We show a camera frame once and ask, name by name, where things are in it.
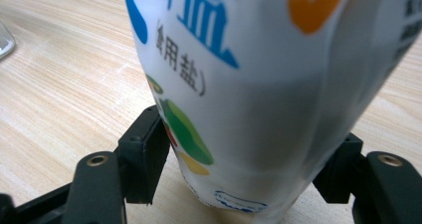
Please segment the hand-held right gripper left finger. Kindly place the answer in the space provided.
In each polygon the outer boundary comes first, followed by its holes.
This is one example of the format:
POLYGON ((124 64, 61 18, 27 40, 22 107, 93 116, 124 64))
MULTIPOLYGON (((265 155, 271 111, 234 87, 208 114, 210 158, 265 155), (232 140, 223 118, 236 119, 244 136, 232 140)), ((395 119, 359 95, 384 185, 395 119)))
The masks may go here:
POLYGON ((127 203, 152 203, 169 146, 157 106, 145 109, 118 140, 115 152, 127 203))

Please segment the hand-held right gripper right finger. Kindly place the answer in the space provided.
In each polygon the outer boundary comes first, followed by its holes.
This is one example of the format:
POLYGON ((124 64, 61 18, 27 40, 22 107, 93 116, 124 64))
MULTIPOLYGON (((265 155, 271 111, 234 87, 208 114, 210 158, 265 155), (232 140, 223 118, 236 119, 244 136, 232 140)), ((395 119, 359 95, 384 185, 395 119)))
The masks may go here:
POLYGON ((360 159, 362 146, 363 141, 350 133, 314 179, 313 185, 326 203, 348 202, 353 166, 360 159))

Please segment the white and blue salt bag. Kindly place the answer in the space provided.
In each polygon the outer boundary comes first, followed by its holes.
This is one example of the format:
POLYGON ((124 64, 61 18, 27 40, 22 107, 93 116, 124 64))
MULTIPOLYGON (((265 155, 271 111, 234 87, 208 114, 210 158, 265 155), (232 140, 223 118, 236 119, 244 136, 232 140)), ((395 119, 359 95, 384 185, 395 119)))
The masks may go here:
POLYGON ((180 170, 280 224, 422 31, 422 0, 125 0, 180 170))

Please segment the clear jar with white lid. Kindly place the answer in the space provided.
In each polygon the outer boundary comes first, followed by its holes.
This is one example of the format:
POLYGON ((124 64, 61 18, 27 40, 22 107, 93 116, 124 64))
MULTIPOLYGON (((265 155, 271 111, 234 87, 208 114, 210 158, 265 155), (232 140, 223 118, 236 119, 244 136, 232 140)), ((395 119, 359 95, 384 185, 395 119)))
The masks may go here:
POLYGON ((10 55, 16 46, 16 41, 10 31, 0 21, 0 60, 10 55))

